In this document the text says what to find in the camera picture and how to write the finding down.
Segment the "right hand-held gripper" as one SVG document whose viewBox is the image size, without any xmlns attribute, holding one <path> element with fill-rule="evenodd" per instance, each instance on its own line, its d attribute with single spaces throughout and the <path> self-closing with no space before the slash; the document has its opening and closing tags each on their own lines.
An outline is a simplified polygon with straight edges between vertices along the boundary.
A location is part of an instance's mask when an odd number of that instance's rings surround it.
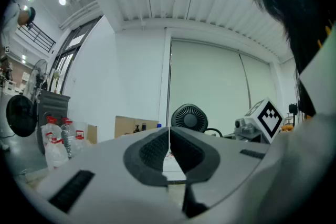
<svg viewBox="0 0 336 224">
<path fill-rule="evenodd" d="M 284 122 L 274 103 L 265 98 L 235 121 L 233 135 L 238 140 L 271 144 Z"/>
</svg>

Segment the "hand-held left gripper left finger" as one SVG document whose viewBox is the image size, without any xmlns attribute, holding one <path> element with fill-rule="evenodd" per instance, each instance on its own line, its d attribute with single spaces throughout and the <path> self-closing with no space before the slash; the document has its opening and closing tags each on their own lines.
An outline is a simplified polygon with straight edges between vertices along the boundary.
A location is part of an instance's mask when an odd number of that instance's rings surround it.
<svg viewBox="0 0 336 224">
<path fill-rule="evenodd" d="M 46 200 L 80 170 L 94 174 L 62 223 L 181 223 L 184 214 L 166 187 L 140 183 L 123 163 L 125 150 L 153 134 L 148 130 L 101 142 L 49 172 L 36 188 Z"/>
</svg>

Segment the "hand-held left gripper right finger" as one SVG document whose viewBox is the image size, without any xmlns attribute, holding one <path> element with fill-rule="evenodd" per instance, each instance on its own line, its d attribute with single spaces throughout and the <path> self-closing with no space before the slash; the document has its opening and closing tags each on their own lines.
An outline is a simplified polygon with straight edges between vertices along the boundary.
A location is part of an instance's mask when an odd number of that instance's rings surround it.
<svg viewBox="0 0 336 224">
<path fill-rule="evenodd" d="M 232 194 L 256 169 L 269 145 L 171 127 L 170 149 L 186 177 L 182 211 L 192 218 Z"/>
</svg>

